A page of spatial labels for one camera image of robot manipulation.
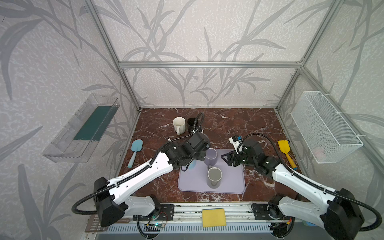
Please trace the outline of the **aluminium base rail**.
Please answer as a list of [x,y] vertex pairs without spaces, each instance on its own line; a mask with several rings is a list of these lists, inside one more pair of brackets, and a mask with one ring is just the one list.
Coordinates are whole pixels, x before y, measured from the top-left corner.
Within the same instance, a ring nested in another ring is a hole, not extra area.
[[[272,233],[272,227],[287,224],[293,227],[301,222],[300,219],[280,216],[273,219],[267,211],[266,202],[255,202],[253,208],[251,202],[179,202],[163,203],[163,213],[155,220],[143,217],[137,220],[130,218],[132,222],[114,227],[112,230],[102,233],[85,233],[84,240],[94,240],[98,234],[216,234],[216,233]],[[227,225],[224,227],[204,228],[202,223],[202,210],[224,209]],[[160,232],[147,232],[146,224],[165,223],[167,224]]]

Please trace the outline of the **black mug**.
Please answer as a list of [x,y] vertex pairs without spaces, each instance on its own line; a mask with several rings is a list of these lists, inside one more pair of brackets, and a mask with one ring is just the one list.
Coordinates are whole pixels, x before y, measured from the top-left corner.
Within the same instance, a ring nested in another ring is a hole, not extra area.
[[187,120],[188,133],[192,133],[195,130],[195,120],[196,118],[189,118]]

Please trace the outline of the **yellow item on table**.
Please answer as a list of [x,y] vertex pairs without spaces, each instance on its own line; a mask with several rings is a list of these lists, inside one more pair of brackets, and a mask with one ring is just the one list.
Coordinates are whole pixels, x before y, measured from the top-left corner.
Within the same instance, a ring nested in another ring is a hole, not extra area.
[[286,155],[286,157],[287,157],[287,159],[291,165],[291,168],[293,170],[297,170],[298,169],[297,165],[295,164],[295,162],[292,160],[291,156],[289,155],[289,152],[291,150],[289,142],[287,140],[278,141],[278,145],[279,145],[280,151]]

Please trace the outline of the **lavender mug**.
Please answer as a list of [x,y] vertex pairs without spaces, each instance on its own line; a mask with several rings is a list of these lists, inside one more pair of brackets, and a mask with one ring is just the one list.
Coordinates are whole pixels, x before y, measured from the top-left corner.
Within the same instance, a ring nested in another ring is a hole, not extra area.
[[209,148],[206,151],[206,157],[205,157],[204,163],[209,167],[213,167],[217,163],[217,161],[218,161],[218,153],[216,149]]

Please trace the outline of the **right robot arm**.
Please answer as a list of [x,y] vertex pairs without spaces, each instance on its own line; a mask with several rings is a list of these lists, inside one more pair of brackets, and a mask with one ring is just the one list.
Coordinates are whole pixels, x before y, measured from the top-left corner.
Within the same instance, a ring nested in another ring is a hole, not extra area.
[[281,213],[323,228],[335,240],[353,240],[359,232],[377,229],[383,221],[373,207],[355,199],[342,188],[339,191],[321,185],[288,167],[280,155],[266,156],[260,144],[233,136],[229,142],[234,150],[222,155],[230,167],[246,165],[259,174],[283,184],[306,198],[306,202],[276,196],[269,202],[271,214]]

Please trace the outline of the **clear plastic wall bin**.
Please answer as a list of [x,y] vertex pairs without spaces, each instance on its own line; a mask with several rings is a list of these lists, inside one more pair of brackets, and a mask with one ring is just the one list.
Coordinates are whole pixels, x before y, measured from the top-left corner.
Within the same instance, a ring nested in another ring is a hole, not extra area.
[[120,107],[117,97],[90,94],[43,151],[55,163],[86,163]]

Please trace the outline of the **lavender plastic tray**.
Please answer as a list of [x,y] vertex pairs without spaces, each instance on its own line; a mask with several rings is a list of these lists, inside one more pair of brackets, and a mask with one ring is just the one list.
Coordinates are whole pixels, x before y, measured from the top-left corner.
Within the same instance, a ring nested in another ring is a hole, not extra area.
[[216,149],[218,161],[213,167],[219,168],[223,173],[220,186],[212,189],[207,185],[207,172],[211,168],[204,163],[206,154],[202,160],[197,160],[192,170],[180,171],[178,188],[184,192],[207,192],[224,194],[243,194],[246,190],[244,170],[242,166],[230,167],[222,159],[221,155],[231,150]]

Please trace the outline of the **green circuit board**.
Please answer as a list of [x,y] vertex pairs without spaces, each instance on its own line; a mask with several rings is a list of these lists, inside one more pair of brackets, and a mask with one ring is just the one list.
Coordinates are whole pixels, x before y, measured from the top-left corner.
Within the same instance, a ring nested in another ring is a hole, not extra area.
[[160,232],[162,229],[166,227],[165,223],[155,223],[155,224],[146,224],[145,230],[147,232]]

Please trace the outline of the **yellow sponge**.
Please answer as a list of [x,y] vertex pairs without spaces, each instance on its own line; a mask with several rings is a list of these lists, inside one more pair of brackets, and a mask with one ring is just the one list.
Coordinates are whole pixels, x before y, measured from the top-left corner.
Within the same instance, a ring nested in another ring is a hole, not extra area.
[[204,228],[224,227],[227,225],[224,209],[202,210],[202,223]]

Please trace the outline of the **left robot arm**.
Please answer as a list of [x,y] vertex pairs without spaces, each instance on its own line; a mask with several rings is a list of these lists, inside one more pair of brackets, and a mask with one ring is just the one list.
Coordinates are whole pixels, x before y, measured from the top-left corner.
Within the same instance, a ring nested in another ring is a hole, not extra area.
[[155,197],[135,197],[133,194],[175,169],[187,171],[193,161],[203,161],[211,143],[202,132],[205,114],[199,113],[191,134],[169,139],[154,156],[119,177],[107,180],[99,178],[94,183],[94,192],[72,206],[77,215],[98,215],[101,227],[108,227],[124,216],[152,216],[161,210]]

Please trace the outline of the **light blue mug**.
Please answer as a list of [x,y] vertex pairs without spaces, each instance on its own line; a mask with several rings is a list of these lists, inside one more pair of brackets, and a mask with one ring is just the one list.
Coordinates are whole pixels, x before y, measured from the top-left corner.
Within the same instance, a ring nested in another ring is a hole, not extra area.
[[189,167],[188,167],[188,170],[192,170],[192,169],[196,166],[196,163],[197,163],[197,160],[193,160],[193,161],[190,163],[190,165],[189,165]]

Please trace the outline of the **aluminium frame post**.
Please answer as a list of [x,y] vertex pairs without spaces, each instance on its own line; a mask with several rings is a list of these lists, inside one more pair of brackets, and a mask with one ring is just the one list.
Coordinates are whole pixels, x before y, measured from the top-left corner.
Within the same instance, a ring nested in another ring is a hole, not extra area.
[[103,26],[103,23],[101,21],[101,18],[98,14],[98,10],[97,10],[97,7],[96,5],[93,3],[93,1],[91,0],[85,0],[85,5],[86,5],[86,8],[88,9],[92,19],[93,19],[93,22],[103,40],[103,43],[112,59],[112,63],[113,63],[113,66],[115,67],[115,69],[117,70],[117,73],[119,75],[119,77],[121,78],[121,80],[123,81],[124,83],[124,86],[125,88],[127,89],[134,105],[135,105],[135,108],[137,109],[137,111],[141,111],[141,107],[139,105],[139,102],[133,92],[133,89],[132,87],[130,86],[129,84],[129,81],[125,75],[125,73],[123,72],[123,70],[120,68],[120,65],[119,65],[119,60],[118,60],[118,57],[113,49],[113,46],[111,44],[111,41],[109,39],[109,36]]

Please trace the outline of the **grey mug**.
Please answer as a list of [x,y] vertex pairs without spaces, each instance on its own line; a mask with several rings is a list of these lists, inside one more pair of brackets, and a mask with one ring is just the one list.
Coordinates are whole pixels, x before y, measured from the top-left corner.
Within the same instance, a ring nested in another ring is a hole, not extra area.
[[220,186],[220,182],[223,178],[222,171],[217,167],[211,167],[207,172],[207,185],[212,189],[216,189]]

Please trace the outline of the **brown slotted spatula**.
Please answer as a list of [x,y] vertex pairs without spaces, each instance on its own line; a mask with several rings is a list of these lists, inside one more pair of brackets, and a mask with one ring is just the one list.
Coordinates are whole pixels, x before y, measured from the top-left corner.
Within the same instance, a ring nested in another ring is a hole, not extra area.
[[130,218],[122,218],[118,220],[116,223],[112,224],[111,226],[108,227],[102,227],[100,223],[100,219],[97,215],[91,215],[86,229],[85,233],[102,233],[102,232],[107,232],[109,230],[112,230],[114,227],[117,227],[118,225],[122,224],[129,224],[132,222],[132,219]]

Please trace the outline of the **white faceted mug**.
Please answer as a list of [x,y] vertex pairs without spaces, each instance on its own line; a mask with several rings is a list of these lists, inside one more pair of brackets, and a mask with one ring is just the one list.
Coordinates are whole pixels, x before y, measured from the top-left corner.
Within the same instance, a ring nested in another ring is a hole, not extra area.
[[177,135],[182,135],[186,131],[186,120],[183,117],[176,117],[173,119],[173,126]]

